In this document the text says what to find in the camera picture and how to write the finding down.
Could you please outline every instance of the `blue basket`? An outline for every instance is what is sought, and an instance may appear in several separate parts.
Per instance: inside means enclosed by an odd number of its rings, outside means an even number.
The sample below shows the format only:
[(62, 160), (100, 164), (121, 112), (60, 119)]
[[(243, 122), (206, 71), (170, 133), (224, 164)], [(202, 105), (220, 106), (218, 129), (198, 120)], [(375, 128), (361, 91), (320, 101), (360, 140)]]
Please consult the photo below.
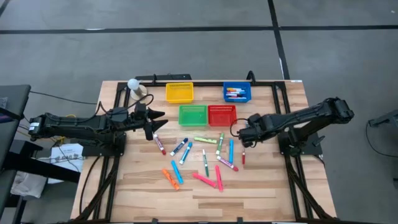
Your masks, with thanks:
[[(251, 100), (251, 87), (249, 82), (224, 82), (224, 100), (225, 102), (246, 103)], [(240, 88), (246, 92), (246, 99), (228, 99), (226, 95), (227, 88)]]

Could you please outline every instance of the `light green marker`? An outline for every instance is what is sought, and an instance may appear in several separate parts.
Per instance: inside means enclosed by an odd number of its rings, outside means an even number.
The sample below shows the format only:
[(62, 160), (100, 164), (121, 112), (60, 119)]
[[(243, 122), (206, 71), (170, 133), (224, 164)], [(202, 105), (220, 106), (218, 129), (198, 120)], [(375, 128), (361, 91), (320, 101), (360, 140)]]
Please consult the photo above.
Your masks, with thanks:
[(214, 140), (214, 139), (205, 139), (205, 138), (199, 138), (199, 137), (194, 137), (193, 139), (194, 139), (195, 141), (201, 141), (201, 142), (207, 142), (207, 143), (217, 144), (217, 140)]
[(221, 147), (223, 145), (223, 139), (224, 139), (224, 133), (221, 133), (220, 140), (218, 141), (217, 151), (216, 151), (217, 156), (219, 156), (219, 154), (221, 152)]

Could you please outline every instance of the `green basket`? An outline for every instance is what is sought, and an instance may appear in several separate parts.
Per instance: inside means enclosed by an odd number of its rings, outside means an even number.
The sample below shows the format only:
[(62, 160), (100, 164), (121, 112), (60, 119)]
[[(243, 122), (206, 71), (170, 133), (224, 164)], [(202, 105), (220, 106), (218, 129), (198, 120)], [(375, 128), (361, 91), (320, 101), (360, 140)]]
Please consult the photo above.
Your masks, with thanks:
[(181, 105), (178, 123), (181, 126), (206, 126), (207, 105)]

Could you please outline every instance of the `plastic basket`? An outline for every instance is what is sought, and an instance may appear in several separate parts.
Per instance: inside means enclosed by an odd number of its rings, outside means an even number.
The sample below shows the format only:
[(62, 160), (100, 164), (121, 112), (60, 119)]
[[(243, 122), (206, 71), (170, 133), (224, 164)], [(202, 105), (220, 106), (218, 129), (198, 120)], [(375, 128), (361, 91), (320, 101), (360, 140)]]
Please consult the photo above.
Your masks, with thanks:
[(193, 83), (166, 84), (166, 100), (169, 103), (191, 103), (193, 101)]
[(235, 105), (209, 105), (207, 111), (210, 126), (230, 126), (236, 120)]
[[(249, 82), (224, 82), (224, 100), (225, 102), (246, 103), (251, 100), (251, 87)], [(246, 99), (228, 99), (226, 95), (227, 88), (240, 88), (245, 91)]]
[(206, 126), (207, 105), (181, 105), (178, 123), (181, 126)]

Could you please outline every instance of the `black table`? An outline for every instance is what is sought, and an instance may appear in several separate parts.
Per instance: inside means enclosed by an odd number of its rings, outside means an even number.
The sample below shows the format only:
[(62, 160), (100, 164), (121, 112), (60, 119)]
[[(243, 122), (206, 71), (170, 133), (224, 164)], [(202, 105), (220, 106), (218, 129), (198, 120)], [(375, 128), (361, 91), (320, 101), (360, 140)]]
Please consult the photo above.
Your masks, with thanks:
[[(6, 109), (18, 116), (23, 116), (29, 92), (30, 85), (0, 86), (0, 98), (8, 98)], [(31, 159), (32, 153), (42, 148), (30, 142), (14, 140), (18, 125), (19, 121), (0, 123), (0, 217), (10, 197), (17, 170), (75, 183), (80, 178), (79, 172)], [(17, 212), (16, 217), (20, 220), (22, 213)]]

